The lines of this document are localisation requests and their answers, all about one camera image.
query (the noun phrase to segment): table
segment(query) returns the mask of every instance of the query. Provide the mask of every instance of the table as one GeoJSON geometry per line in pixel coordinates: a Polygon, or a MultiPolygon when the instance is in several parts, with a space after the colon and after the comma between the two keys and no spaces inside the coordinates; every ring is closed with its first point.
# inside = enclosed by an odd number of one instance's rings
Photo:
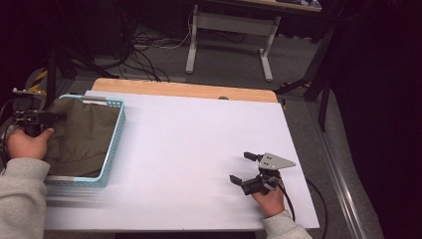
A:
{"type": "Polygon", "coordinates": [[[267,150],[297,164],[283,169],[284,182],[297,202],[299,222],[318,227],[283,110],[273,93],[268,93],[268,103],[245,102],[233,99],[257,99],[265,91],[118,81],[98,79],[93,90],[112,92],[88,92],[125,100],[126,122],[108,185],[49,187],[47,230],[260,230],[258,205],[229,180],[230,174],[249,179],[258,173],[256,162],[243,158],[246,150],[267,150]],[[134,94],[116,93],[125,89],[134,94]],[[205,94],[208,99],[197,98],[204,89],[211,92],[205,94]],[[221,93],[232,101],[215,101],[221,93]]]}
{"type": "MultiPolygon", "coordinates": [[[[251,34],[251,35],[267,37],[267,44],[265,48],[259,49],[258,51],[260,54],[261,64],[262,64],[264,75],[265,75],[265,80],[267,82],[271,82],[273,80],[273,75],[271,73],[270,64],[268,61],[268,54],[273,44],[273,40],[276,37],[276,33],[277,33],[277,29],[279,28],[281,17],[276,16],[274,20],[261,20],[261,19],[252,19],[252,18],[246,18],[246,17],[229,16],[225,14],[207,13],[207,12],[202,12],[199,9],[199,4],[201,4],[203,1],[198,1],[198,2],[199,3],[195,4],[194,9],[193,9],[192,34],[191,34],[191,41],[190,41],[190,47],[189,47],[189,53],[188,53],[185,72],[187,74],[193,73],[196,50],[197,50],[196,36],[197,36],[198,29],[202,28],[202,29],[210,29],[210,30],[220,30],[220,31],[236,32],[236,33],[251,34]]],[[[238,0],[238,1],[230,1],[230,2],[221,1],[220,4],[224,3],[230,6],[230,4],[233,4],[235,2],[246,2],[246,3],[252,3],[252,4],[259,4],[259,5],[267,5],[267,6],[272,6],[275,8],[292,8],[296,10],[303,10],[303,11],[310,11],[310,12],[319,12],[321,10],[321,8],[289,4],[289,3],[281,3],[275,0],[238,0]]]]}

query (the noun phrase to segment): gray sweatshirt sleeve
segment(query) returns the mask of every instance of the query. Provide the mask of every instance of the gray sweatshirt sleeve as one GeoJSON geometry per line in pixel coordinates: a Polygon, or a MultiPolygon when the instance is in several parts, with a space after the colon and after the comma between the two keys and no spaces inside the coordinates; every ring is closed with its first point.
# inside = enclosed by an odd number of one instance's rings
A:
{"type": "Polygon", "coordinates": [[[264,219],[263,223],[268,239],[312,239],[307,230],[296,224],[287,211],[264,219]]]}
{"type": "Polygon", "coordinates": [[[1,238],[43,238],[49,169],[50,164],[34,158],[7,163],[0,175],[1,238]]]}

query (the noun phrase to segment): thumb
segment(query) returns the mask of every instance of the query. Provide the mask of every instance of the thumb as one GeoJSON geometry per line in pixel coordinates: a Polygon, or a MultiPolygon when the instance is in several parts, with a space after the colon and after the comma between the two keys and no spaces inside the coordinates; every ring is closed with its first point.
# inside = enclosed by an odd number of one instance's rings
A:
{"type": "Polygon", "coordinates": [[[54,129],[52,127],[49,127],[46,130],[44,130],[40,135],[38,135],[37,138],[47,142],[50,139],[50,137],[53,136],[53,134],[54,134],[54,129]]]}

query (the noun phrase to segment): gray floor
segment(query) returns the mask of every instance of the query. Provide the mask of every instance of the gray floor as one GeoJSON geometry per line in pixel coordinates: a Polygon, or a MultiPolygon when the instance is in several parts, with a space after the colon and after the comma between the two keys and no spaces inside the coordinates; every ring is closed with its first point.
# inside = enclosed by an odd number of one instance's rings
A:
{"type": "MultiPolygon", "coordinates": [[[[229,34],[227,37],[235,40],[236,38],[240,39],[241,36],[229,34]]],[[[287,39],[283,36],[276,38],[269,55],[274,81],[267,83],[264,80],[258,58],[258,49],[262,48],[265,42],[265,38],[247,36],[242,43],[233,44],[216,35],[203,34],[198,40],[195,68],[191,75],[184,73],[188,54],[187,44],[176,49],[150,48],[145,55],[153,66],[163,70],[172,82],[275,90],[282,82],[293,82],[300,79],[317,49],[317,45],[311,43],[309,39],[287,39]]],[[[101,65],[109,61],[108,59],[98,59],[97,63],[101,65]]],[[[130,79],[145,79],[145,73],[125,66],[121,66],[120,70],[113,68],[109,71],[116,75],[120,75],[121,71],[130,79]]],[[[82,95],[92,87],[96,78],[97,76],[92,73],[81,73],[68,92],[82,95]]],[[[318,107],[318,102],[306,103],[302,98],[304,91],[304,89],[296,89],[283,97],[283,99],[287,99],[285,115],[305,176],[320,190],[327,205],[328,229],[325,238],[354,238],[350,235],[337,192],[332,183],[319,129],[314,124],[315,115],[313,113],[318,107]]],[[[329,99],[326,133],[323,136],[327,138],[332,155],[342,172],[366,237],[383,238],[376,214],[354,170],[341,115],[333,94],[329,99]]],[[[321,200],[313,189],[310,188],[310,191],[319,223],[323,227],[326,222],[321,200]]],[[[320,238],[322,230],[313,229],[310,230],[310,234],[314,238],[320,238]]],[[[257,238],[264,236],[264,232],[257,233],[257,238]]],[[[114,234],[46,232],[45,238],[108,239],[114,238],[114,234]]]]}

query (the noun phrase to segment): dark cloth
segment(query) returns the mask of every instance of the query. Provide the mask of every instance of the dark cloth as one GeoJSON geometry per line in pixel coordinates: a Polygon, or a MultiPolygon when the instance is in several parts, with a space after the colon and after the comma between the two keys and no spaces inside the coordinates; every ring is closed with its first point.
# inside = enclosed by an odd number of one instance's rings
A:
{"type": "Polygon", "coordinates": [[[54,101],[50,112],[66,112],[67,118],[53,126],[55,133],[45,157],[51,165],[49,174],[81,176],[100,170],[119,109],[62,98],[54,101]]]}

